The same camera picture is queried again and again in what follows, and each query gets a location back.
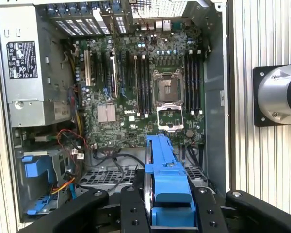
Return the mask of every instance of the blue plastic bracket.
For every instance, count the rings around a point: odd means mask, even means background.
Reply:
[[[48,173],[48,183],[52,183],[55,180],[53,175],[53,162],[52,158],[49,156],[39,156],[38,159],[34,162],[33,156],[26,156],[22,159],[22,162],[25,163],[25,172],[26,177],[38,177],[42,175],[45,171]]]
[[[187,173],[181,162],[175,159],[170,140],[163,134],[148,135],[147,145],[152,149],[153,161],[145,165],[145,172],[154,175],[154,201],[184,203],[184,207],[153,207],[152,225],[195,226],[195,205]]]

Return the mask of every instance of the power supply label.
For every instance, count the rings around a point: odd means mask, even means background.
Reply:
[[[17,41],[6,44],[10,79],[38,78],[34,41]]]

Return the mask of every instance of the black cable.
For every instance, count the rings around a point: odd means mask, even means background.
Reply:
[[[108,159],[114,159],[114,158],[120,158],[120,157],[129,157],[129,158],[132,158],[135,161],[137,161],[140,165],[142,165],[143,167],[145,167],[145,164],[140,159],[138,159],[136,156],[131,155],[131,154],[113,154],[113,155],[110,155],[110,156],[105,157],[98,164],[95,164],[95,165],[90,165],[90,164],[86,164],[86,163],[84,163],[84,164],[86,166],[88,166],[88,167],[97,167],[97,166],[99,166],[100,164],[102,164],[103,162],[105,162]]]
[[[77,149],[78,150],[78,152],[82,152],[82,149],[81,148],[79,148],[78,147],[78,145],[68,136],[68,135],[66,135],[64,132],[61,132],[61,134],[65,137],[65,138],[67,138],[67,140],[69,141],[69,142],[71,142],[71,144],[73,145],[73,147],[75,148],[75,149]]]
[[[203,160],[204,160],[204,144],[198,145],[198,162],[203,167]]]
[[[113,191],[113,190],[115,190],[115,189],[116,189],[116,188],[117,188],[117,187],[122,183],[122,181],[123,181],[123,179],[124,179],[124,175],[125,175],[123,168],[122,168],[121,165],[116,161],[116,159],[113,159],[113,162],[114,162],[115,165],[117,166],[118,170],[122,173],[122,177],[121,177],[121,179],[120,179],[120,180],[115,184],[115,186],[113,186],[112,188],[110,188],[110,189],[107,190],[108,193],[111,192],[111,191]]]

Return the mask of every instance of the metal vent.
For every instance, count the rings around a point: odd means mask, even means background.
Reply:
[[[117,17],[116,21],[117,21],[120,33],[126,33],[126,28],[125,28],[125,24],[124,24],[124,21],[123,21],[123,17]]]
[[[84,33],[77,27],[77,25],[72,20],[66,20],[66,23],[79,35],[84,35]]]
[[[97,34],[97,35],[101,34],[98,27],[94,24],[92,19],[87,18],[85,21],[88,23],[88,25],[91,27],[91,29],[95,32],[95,34]]]
[[[70,29],[68,28],[63,22],[61,21],[56,21],[56,23],[65,31],[67,32],[69,35],[75,36],[76,34]]]
[[[187,5],[186,1],[138,0],[132,5],[133,18],[181,17]]]
[[[77,19],[76,22],[79,26],[86,32],[88,35],[92,35],[93,33],[88,29],[88,27],[83,23],[82,19]]]
[[[124,170],[122,183],[132,183],[134,181],[135,170]],[[122,177],[120,171],[88,171],[81,179],[82,185],[102,185],[115,184]]]

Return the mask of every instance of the bolt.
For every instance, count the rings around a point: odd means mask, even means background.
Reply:
[[[131,192],[131,191],[134,191],[135,189],[134,189],[134,187],[129,187],[128,189],[126,189],[127,191],[129,191],[129,192]]]
[[[97,191],[94,196],[101,196],[102,195],[102,192],[101,191]]]
[[[233,192],[232,194],[233,194],[233,196],[235,196],[235,197],[237,197],[237,198],[239,198],[239,197],[242,196],[242,194],[239,193],[239,192]]]
[[[199,192],[200,192],[200,193],[207,193],[207,190],[206,190],[205,188],[200,188],[200,189],[199,189]]]

